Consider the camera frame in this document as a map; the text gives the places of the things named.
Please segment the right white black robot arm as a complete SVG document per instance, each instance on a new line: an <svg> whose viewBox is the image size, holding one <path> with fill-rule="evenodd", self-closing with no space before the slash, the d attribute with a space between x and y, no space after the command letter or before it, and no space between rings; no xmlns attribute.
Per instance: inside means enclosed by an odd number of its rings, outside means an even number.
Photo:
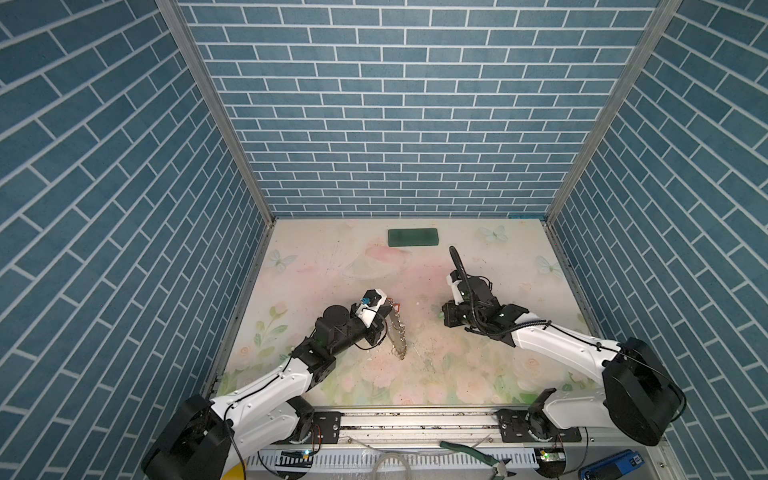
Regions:
<svg viewBox="0 0 768 480"><path fill-rule="evenodd" d="M585 396L543 390L526 414L534 437L547 441L572 428L615 428L637 443L656 446L685 409L684 392L644 341L600 339L502 304L484 277L454 270L446 281L452 293L442 307L447 327L546 356L596 383L596 392Z"/></svg>

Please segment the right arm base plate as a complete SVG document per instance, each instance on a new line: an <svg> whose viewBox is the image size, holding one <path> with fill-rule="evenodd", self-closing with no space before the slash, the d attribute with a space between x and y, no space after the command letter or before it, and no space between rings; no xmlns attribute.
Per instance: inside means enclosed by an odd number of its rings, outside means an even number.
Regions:
<svg viewBox="0 0 768 480"><path fill-rule="evenodd" d="M543 413L527 409L502 408L494 412L504 443L539 442L579 443L582 435L578 428L559 429Z"/></svg>

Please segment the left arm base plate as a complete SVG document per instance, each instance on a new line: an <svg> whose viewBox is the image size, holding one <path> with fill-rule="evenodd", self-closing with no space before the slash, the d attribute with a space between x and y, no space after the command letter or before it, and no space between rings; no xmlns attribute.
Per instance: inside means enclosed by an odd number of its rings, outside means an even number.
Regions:
<svg viewBox="0 0 768 480"><path fill-rule="evenodd" d="M316 411L311 417L299 417L292 430L280 433L270 445L337 444L342 418L340 411Z"/></svg>

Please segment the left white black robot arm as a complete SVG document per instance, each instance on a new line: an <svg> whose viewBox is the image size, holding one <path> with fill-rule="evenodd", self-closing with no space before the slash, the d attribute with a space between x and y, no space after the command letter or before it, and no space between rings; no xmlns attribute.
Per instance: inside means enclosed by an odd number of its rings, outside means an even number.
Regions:
<svg viewBox="0 0 768 480"><path fill-rule="evenodd" d="M303 439L314 414L303 394L334 370L348 348L360 341L377 347L391 310L385 297L330 306L282 365L212 400L189 397L144 455L142 472L149 479L219 479L264 447Z"/></svg>

